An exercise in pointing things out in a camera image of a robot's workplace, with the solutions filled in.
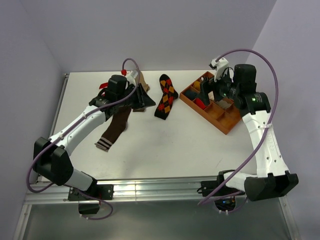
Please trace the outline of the red patterned sock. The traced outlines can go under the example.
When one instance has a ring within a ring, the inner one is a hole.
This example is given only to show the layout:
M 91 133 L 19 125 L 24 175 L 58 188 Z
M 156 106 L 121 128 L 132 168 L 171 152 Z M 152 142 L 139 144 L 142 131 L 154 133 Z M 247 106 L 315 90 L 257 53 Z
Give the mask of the red patterned sock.
M 202 110 L 204 110 L 207 107 L 199 98 L 196 98 L 194 100 L 194 103 Z

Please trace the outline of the navy blue sock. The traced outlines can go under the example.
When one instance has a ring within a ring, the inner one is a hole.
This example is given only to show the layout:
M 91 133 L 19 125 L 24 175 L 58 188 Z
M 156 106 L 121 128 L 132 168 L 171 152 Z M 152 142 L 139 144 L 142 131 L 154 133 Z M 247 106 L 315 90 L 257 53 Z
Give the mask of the navy blue sock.
M 184 95 L 191 101 L 198 97 L 198 93 L 192 90 L 187 90 Z

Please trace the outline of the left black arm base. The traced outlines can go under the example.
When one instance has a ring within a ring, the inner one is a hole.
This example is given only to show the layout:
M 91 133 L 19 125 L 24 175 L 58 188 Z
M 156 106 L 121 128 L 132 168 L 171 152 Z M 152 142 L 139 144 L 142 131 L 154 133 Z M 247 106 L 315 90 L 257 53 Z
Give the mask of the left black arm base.
M 78 212 L 82 217 L 89 220 L 102 220 L 110 217 L 114 211 L 113 206 L 108 202 L 113 199 L 113 194 L 113 184 L 98 184 L 87 191 L 70 187 L 67 200 L 78 202 Z M 94 216 L 104 206 L 109 207 L 109 213 L 106 216 Z

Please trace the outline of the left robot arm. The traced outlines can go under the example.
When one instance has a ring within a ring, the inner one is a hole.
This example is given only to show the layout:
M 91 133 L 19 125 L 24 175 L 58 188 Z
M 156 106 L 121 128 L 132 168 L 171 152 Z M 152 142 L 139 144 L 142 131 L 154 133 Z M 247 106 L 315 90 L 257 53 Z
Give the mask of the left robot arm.
M 141 84 L 130 83 L 122 75 L 112 75 L 82 113 L 67 127 L 49 139 L 40 137 L 34 143 L 32 170 L 57 186 L 79 189 L 86 200 L 96 197 L 97 181 L 75 169 L 70 156 L 94 129 L 102 125 L 122 107 L 141 109 L 155 106 Z

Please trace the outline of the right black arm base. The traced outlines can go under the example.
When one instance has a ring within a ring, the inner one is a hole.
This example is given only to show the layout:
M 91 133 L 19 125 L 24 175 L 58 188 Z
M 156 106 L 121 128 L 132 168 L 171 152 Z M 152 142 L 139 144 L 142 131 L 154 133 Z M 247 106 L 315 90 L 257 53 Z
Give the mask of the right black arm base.
M 197 193 L 201 194 L 203 197 L 208 196 L 212 191 L 214 191 L 223 181 L 225 180 L 223 173 L 220 172 L 216 177 L 216 180 L 204 180 L 200 182 L 200 188 L 197 189 Z M 216 199 L 214 201 L 215 207 L 221 212 L 230 212 L 236 209 L 236 196 L 243 196 L 245 193 L 236 189 L 223 186 L 219 189 L 213 197 Z

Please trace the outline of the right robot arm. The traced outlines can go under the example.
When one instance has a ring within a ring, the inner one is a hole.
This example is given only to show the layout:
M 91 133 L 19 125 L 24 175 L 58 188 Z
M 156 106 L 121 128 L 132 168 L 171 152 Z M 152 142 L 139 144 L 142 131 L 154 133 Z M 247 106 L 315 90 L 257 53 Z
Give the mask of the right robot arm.
M 284 197 L 299 183 L 299 178 L 289 171 L 280 152 L 272 125 L 274 109 L 267 95 L 256 90 L 255 66 L 237 64 L 233 76 L 228 63 L 214 61 L 210 67 L 216 73 L 200 84 L 200 96 L 205 104 L 210 92 L 215 100 L 233 101 L 250 135 L 253 152 L 237 169 L 220 172 L 216 188 L 200 204 L 207 203 L 218 192 L 227 195 L 233 189 L 245 193 L 252 202 Z

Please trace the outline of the grey rolled sock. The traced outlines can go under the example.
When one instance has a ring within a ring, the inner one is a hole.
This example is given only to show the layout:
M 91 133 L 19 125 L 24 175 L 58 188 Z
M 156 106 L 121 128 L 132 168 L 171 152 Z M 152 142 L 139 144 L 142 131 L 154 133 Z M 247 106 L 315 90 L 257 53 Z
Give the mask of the grey rolled sock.
M 227 110 L 228 108 L 230 108 L 233 105 L 232 101 L 227 100 L 220 100 L 220 101 L 216 101 L 215 102 L 220 108 L 222 108 L 223 110 Z

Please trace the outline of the tan sock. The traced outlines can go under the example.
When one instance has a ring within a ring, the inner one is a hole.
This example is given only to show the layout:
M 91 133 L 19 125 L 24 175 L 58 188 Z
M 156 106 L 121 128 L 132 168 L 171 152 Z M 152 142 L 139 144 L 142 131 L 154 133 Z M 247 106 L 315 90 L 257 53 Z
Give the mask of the tan sock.
M 145 82 L 143 73 L 140 71 L 139 72 L 139 79 L 138 77 L 135 78 L 135 83 L 139 83 L 142 85 L 144 91 L 147 93 L 150 90 L 150 86 Z M 145 108 L 139 108 L 139 109 L 134 109 L 133 112 L 145 112 Z

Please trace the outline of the mustard rolled sock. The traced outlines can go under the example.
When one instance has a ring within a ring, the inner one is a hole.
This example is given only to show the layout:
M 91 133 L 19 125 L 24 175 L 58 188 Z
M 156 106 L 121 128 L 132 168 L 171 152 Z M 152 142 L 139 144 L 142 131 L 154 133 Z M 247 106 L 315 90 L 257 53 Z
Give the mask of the mustard rolled sock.
M 193 87 L 197 90 L 200 91 L 201 90 L 201 83 L 199 81 L 195 81 L 193 83 Z

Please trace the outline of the orange compartment tray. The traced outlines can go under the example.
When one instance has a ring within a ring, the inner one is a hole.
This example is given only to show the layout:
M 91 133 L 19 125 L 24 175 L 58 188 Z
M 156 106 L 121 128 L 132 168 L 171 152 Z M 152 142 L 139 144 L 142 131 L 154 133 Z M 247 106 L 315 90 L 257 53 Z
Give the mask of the orange compartment tray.
M 214 75 L 212 73 L 207 71 L 195 81 L 201 82 L 201 77 L 212 78 L 213 76 Z M 210 122 L 213 126 L 215 126 L 218 130 L 220 130 L 222 133 L 227 135 L 242 119 L 240 116 L 239 110 L 235 107 L 234 102 L 228 98 L 224 98 L 223 100 L 229 100 L 230 102 L 232 101 L 233 105 L 228 109 L 223 110 L 221 107 L 219 107 L 216 104 L 216 101 L 213 100 L 212 93 L 209 94 L 209 99 L 210 99 L 209 105 L 206 105 L 206 108 L 204 110 L 200 109 L 194 103 L 195 99 L 191 101 L 185 96 L 185 92 L 188 90 L 194 91 L 198 94 L 200 93 L 200 91 L 196 90 L 193 87 L 194 82 L 192 82 L 192 84 L 190 84 L 187 88 L 185 88 L 182 92 L 180 92 L 179 98 L 185 104 L 187 104 L 191 109 L 197 112 L 200 116 L 202 116 L 204 119 Z

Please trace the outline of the black argyle sock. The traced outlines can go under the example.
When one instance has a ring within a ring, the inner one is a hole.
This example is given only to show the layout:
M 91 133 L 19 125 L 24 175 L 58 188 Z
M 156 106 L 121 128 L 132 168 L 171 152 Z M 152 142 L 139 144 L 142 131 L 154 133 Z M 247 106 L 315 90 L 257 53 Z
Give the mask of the black argyle sock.
M 175 90 L 172 80 L 168 75 L 162 74 L 159 78 L 159 84 L 162 91 L 162 97 L 155 109 L 154 116 L 166 120 L 172 109 L 173 102 L 178 99 L 179 94 Z

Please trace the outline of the brown striped-cuff sock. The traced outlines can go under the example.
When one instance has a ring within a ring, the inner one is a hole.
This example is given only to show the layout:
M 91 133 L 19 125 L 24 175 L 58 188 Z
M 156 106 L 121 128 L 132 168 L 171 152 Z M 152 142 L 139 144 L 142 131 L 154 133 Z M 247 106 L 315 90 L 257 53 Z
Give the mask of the brown striped-cuff sock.
M 95 146 L 105 152 L 108 152 L 112 145 L 117 141 L 121 133 L 127 128 L 128 118 L 131 113 L 129 106 L 121 107 L 112 120 L 106 131 L 101 135 Z

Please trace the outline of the red white striped sock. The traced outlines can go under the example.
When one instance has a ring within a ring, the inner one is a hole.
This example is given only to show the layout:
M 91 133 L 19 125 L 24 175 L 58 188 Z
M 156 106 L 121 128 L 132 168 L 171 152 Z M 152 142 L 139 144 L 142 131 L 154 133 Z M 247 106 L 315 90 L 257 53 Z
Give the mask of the red white striped sock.
M 108 87 L 108 83 L 105 82 L 105 83 L 102 83 L 100 86 L 99 86 L 99 89 L 104 89 L 104 88 L 107 88 Z

